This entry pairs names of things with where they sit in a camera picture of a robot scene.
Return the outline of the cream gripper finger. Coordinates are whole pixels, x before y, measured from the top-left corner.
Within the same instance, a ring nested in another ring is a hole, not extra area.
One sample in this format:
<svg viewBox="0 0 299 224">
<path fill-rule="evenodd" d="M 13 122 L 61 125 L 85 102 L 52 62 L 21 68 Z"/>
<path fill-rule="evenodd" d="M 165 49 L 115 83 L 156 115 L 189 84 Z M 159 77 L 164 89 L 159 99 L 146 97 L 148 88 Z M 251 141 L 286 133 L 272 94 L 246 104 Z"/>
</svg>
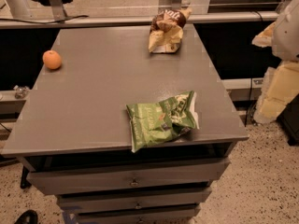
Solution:
<svg viewBox="0 0 299 224">
<path fill-rule="evenodd" d="M 253 119 L 261 124 L 276 120 L 298 94 L 299 62 L 283 61 L 277 68 L 269 67 L 263 77 L 262 94 Z"/>
<path fill-rule="evenodd" d="M 272 22 L 262 32 L 254 36 L 252 44 L 257 47 L 265 48 L 272 46 L 272 36 L 276 23 Z"/>
</svg>

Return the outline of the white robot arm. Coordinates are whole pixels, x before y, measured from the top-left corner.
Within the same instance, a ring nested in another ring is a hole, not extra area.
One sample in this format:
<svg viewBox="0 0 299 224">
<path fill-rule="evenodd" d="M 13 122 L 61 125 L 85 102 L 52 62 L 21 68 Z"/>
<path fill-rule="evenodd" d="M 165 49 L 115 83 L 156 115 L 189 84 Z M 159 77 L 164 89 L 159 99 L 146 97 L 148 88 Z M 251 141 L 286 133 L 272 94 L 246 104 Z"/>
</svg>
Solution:
<svg viewBox="0 0 299 224">
<path fill-rule="evenodd" d="M 276 21 L 256 35 L 252 44 L 270 47 L 280 58 L 277 68 L 269 67 L 263 77 L 262 94 L 258 98 L 253 119 L 270 123 L 299 94 L 299 0 L 291 0 Z"/>
</svg>

